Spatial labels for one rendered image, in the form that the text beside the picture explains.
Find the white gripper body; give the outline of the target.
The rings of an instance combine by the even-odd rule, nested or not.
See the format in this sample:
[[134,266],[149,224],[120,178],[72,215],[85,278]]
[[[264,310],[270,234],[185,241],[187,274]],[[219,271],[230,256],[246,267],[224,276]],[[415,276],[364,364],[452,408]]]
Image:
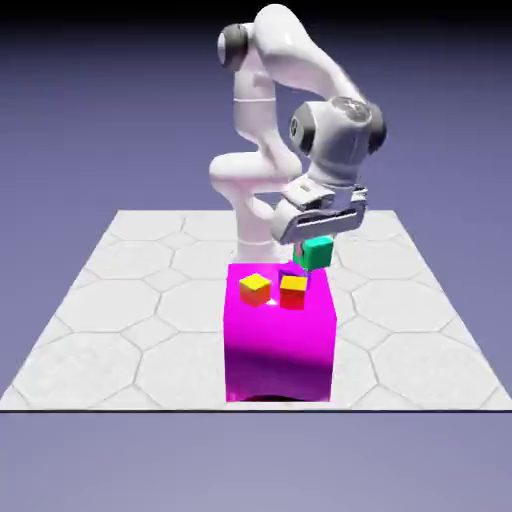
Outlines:
[[356,230],[365,216],[365,188],[318,187],[293,202],[282,194],[271,221],[271,234],[281,245]]

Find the small orange cube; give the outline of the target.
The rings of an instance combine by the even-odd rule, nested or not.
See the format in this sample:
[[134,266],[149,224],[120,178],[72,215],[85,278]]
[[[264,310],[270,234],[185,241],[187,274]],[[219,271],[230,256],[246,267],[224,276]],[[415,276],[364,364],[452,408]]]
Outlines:
[[271,299],[271,281],[258,273],[241,279],[239,289],[240,299],[252,307],[267,304]]

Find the large magenta box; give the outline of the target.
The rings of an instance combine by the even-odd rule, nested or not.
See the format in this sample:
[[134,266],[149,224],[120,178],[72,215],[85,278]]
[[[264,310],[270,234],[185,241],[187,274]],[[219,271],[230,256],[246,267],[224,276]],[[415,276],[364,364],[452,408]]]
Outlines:
[[[330,399],[337,315],[326,272],[310,274],[302,310],[284,309],[279,304],[279,264],[228,266],[223,314],[228,402]],[[271,301],[259,307],[240,299],[239,281],[254,273],[271,281]]]

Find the small red cube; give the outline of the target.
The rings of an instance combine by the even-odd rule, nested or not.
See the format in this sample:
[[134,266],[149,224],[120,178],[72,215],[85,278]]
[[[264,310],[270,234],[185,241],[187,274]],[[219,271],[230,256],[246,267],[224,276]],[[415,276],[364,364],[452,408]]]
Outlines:
[[305,304],[308,279],[305,276],[284,275],[280,282],[281,308],[302,310]]

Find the small purple cube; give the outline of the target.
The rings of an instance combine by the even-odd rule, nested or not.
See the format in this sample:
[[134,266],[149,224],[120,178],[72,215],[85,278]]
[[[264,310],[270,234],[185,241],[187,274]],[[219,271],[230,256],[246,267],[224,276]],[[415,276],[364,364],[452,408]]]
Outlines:
[[295,276],[309,278],[310,273],[306,271],[300,264],[293,260],[283,262],[279,264],[278,276],[279,280],[282,280],[284,276]]

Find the small green cube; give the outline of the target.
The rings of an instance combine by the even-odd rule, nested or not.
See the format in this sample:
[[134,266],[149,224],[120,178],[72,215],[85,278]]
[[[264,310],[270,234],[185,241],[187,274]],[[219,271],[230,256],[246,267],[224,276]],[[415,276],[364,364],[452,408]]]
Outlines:
[[333,239],[330,236],[320,236],[302,243],[303,259],[300,264],[306,271],[329,267],[332,260]]

